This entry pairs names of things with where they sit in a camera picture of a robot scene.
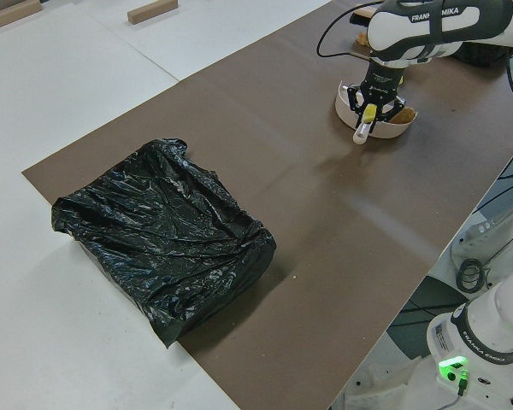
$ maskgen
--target yellow object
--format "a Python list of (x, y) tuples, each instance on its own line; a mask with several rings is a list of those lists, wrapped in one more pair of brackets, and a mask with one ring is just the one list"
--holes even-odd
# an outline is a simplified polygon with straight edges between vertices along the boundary
[(363, 122), (365, 124), (370, 124), (374, 121), (374, 118), (376, 118), (376, 107), (375, 104), (369, 104), (365, 110), (363, 111)]

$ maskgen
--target brown paper sheet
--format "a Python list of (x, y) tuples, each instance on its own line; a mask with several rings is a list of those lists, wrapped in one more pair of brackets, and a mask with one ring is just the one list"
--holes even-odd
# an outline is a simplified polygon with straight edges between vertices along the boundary
[[(244, 410), (326, 409), (513, 155), (503, 70), (406, 70), (420, 115), (363, 146), (334, 113), (367, 63), (321, 60), (333, 2), (136, 107), (24, 174), (50, 201), (154, 138), (182, 138), (274, 234), (272, 265), (183, 346)], [(331, 33), (345, 50), (359, 27)]]

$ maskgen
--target green light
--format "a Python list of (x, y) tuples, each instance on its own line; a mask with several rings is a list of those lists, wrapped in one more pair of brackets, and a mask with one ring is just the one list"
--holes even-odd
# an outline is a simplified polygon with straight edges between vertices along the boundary
[[(447, 359), (439, 362), (439, 372), (443, 378), (450, 380), (448, 378), (448, 374), (452, 372), (452, 370), (459, 369), (462, 365), (468, 361), (467, 358), (463, 356), (456, 356), (452, 359)], [(467, 379), (468, 373), (465, 370), (462, 370), (462, 378)]]

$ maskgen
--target box covered by black plastic bag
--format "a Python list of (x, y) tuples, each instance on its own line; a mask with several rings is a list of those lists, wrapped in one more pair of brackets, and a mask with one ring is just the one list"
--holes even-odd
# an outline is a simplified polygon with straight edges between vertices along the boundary
[(59, 198), (52, 225), (80, 241), (166, 346), (264, 273), (275, 241), (217, 175), (155, 140)]

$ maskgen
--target brown table surface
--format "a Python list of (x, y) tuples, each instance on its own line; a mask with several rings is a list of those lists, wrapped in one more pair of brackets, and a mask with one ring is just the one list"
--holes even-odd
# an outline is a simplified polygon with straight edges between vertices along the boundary
[[(367, 63), (321, 60), (336, 1), (196, 73), (24, 172), (50, 201), (154, 138), (182, 138), (278, 244), (262, 279), (182, 338), (244, 410), (326, 409), (513, 155), (503, 69), (406, 70), (420, 111), (363, 146), (333, 108)], [(358, 27), (331, 33), (351, 47)]]

